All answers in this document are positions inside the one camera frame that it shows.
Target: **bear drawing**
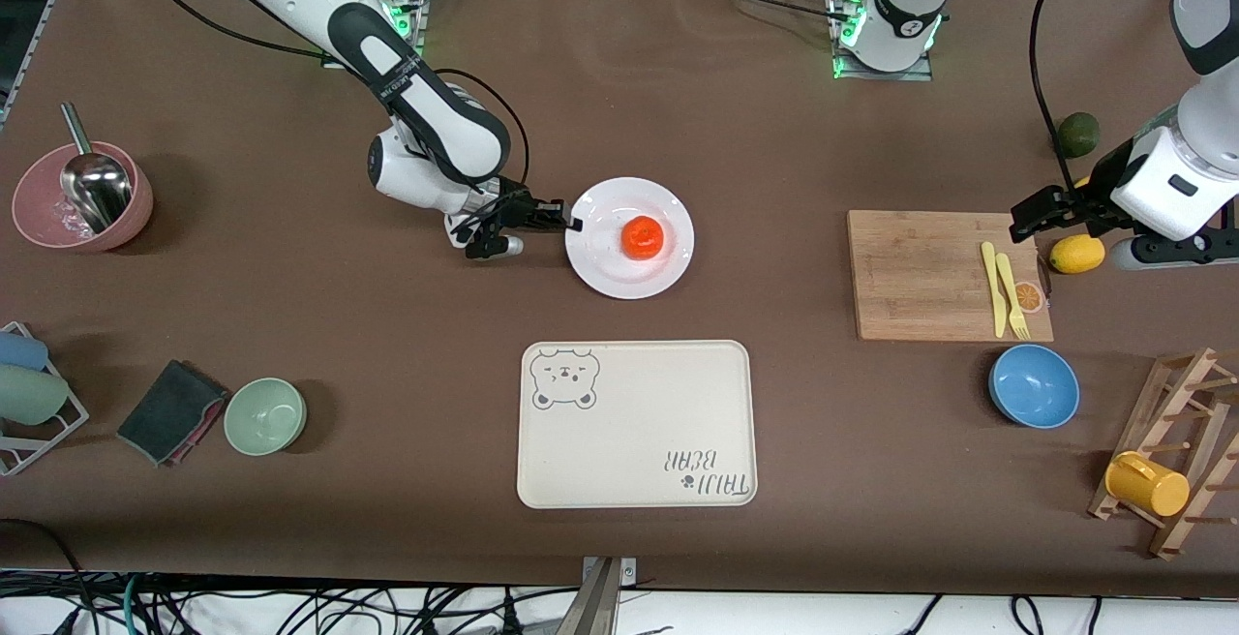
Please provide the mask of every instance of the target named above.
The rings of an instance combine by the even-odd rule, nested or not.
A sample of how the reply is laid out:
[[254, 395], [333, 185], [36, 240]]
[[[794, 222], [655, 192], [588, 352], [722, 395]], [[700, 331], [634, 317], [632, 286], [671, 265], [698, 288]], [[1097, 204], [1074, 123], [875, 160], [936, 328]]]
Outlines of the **bear drawing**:
[[538, 353], [529, 365], [534, 375], [534, 406], [548, 410], [555, 402], [575, 402], [581, 410], [590, 410], [597, 401], [593, 380], [598, 378], [598, 360], [586, 349]]

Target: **white plate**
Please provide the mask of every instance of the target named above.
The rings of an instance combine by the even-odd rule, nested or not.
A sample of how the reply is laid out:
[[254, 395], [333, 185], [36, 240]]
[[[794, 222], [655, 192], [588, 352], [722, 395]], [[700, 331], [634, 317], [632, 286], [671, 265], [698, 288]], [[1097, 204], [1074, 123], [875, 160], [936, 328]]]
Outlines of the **white plate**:
[[[647, 215], [663, 225], [663, 250], [633, 260], [620, 248], [624, 224]], [[693, 220], [668, 188], [641, 177], [612, 177], [572, 204], [581, 230], [566, 230], [564, 246], [577, 277], [616, 300], [644, 300], [675, 283], [693, 260]]]
[[743, 344], [539, 343], [520, 370], [527, 506], [738, 506], [757, 494]]

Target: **lime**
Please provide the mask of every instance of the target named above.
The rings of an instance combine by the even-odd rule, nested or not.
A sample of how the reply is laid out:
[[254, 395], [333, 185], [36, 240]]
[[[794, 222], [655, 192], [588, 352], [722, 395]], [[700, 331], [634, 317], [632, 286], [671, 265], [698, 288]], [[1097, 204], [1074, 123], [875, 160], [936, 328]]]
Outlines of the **lime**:
[[1088, 113], [1072, 113], [1058, 124], [1058, 142], [1069, 158], [1079, 158], [1093, 153], [1101, 141], [1101, 125]]

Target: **pink bowl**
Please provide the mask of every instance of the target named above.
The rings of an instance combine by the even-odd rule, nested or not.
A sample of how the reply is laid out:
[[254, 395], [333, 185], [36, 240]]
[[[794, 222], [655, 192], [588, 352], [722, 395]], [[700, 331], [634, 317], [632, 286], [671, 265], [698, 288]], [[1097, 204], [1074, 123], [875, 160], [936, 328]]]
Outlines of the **pink bowl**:
[[155, 196], [151, 194], [150, 182], [146, 181], [146, 176], [134, 162], [134, 158], [129, 157], [129, 153], [125, 153], [119, 146], [108, 145], [107, 141], [90, 141], [90, 145], [97, 153], [116, 158], [120, 167], [125, 168], [129, 184], [133, 186], [133, 198], [129, 199], [129, 207], [125, 207], [115, 224], [109, 225], [103, 233], [89, 235], [89, 238], [82, 238], [81, 233], [66, 225], [64, 215], [68, 199], [61, 191], [61, 171], [64, 163], [77, 155], [77, 146], [61, 146], [61, 149], [38, 158], [30, 167], [30, 171], [26, 171], [26, 176], [21, 176], [17, 189], [14, 189], [12, 222], [27, 241], [36, 244], [36, 246], [55, 248], [58, 251], [110, 251], [113, 248], [129, 243], [134, 235], [141, 233], [142, 227], [150, 220], [151, 208], [155, 207]]

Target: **blue bowl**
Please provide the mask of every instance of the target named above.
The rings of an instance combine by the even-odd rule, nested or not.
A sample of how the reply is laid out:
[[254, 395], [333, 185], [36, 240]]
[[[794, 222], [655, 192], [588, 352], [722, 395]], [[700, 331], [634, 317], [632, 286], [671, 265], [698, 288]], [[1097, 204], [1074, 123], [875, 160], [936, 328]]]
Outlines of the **blue bowl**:
[[1080, 384], [1072, 366], [1053, 349], [1017, 344], [994, 363], [990, 396], [1012, 422], [1056, 428], [1079, 408]]

